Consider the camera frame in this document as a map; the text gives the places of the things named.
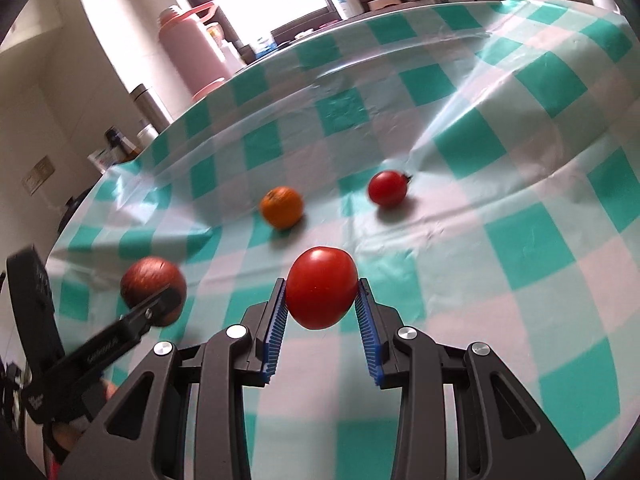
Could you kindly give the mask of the orange tangerine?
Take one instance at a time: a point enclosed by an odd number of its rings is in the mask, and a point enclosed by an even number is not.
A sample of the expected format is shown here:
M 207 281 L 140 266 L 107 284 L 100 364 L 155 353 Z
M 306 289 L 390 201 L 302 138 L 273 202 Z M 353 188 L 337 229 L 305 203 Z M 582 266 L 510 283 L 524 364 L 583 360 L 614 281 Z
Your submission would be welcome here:
M 259 211 L 270 226 L 277 230 L 291 229 L 304 215 L 303 196 L 294 188 L 278 186 L 260 201 Z

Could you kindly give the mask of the large wrinkled red apple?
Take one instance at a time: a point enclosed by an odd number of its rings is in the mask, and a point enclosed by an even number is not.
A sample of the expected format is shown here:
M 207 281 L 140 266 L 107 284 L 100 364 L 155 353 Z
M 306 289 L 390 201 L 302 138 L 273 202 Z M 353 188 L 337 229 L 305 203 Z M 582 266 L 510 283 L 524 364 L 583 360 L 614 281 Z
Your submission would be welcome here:
M 133 309 L 166 286 L 174 288 L 181 296 L 178 307 L 156 323 L 166 327 L 180 318 L 186 301 L 186 279 L 175 263 L 157 256 L 141 258 L 120 279 L 120 296 L 127 307 Z

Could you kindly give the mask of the green checkered tablecloth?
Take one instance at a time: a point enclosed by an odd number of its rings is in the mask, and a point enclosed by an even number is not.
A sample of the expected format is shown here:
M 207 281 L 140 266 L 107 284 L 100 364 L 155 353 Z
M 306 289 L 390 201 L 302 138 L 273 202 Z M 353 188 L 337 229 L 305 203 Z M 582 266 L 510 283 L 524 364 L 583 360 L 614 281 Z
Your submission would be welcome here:
M 316 246 L 434 341 L 484 341 L 588 478 L 639 414 L 639 41 L 563 0 L 446 3 L 338 26 L 247 67 L 133 162 L 55 243 L 74 350 L 125 314 L 122 274 L 186 279 L 157 341 L 200 344 Z

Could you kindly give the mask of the dark glass bottle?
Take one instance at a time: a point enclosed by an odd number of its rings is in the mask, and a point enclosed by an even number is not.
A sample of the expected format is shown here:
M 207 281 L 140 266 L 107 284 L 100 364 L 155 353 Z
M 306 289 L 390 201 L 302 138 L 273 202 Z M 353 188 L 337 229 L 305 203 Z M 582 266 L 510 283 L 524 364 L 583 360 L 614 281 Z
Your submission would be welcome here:
M 140 148 L 115 127 L 108 128 L 104 136 L 111 150 L 116 153 L 119 162 L 131 162 L 141 154 Z

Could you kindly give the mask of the steel thermos bottle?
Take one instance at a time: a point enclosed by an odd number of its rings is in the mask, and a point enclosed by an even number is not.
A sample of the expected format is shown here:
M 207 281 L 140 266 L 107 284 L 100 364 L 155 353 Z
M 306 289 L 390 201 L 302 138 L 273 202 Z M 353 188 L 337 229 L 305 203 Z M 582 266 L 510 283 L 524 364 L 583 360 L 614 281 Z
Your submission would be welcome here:
M 174 121 L 162 100 L 154 96 L 144 84 L 134 87 L 130 96 L 142 116 L 158 133 L 164 132 Z

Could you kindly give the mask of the pink thermos jug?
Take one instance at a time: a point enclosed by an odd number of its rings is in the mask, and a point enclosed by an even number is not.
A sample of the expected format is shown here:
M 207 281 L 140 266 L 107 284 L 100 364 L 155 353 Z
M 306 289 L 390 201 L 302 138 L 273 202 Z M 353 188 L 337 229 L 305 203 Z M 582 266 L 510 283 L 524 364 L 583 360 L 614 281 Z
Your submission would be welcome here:
M 204 26 L 217 8 L 217 3 L 209 0 L 186 11 L 170 6 L 158 17 L 158 41 L 194 102 L 232 78 L 221 48 Z

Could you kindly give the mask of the red cherry tomato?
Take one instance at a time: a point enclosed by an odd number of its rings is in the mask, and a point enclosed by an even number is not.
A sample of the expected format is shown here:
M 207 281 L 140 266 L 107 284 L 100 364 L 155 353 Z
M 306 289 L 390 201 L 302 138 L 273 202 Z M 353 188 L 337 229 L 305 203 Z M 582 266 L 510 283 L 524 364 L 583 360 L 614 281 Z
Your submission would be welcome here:
M 380 207 L 396 207 L 406 198 L 410 180 L 411 177 L 408 174 L 399 171 L 380 171 L 368 184 L 369 198 Z
M 285 285 L 285 303 L 307 330 L 324 330 L 340 322 L 358 292 L 355 261 L 343 249 L 311 247 L 294 261 Z

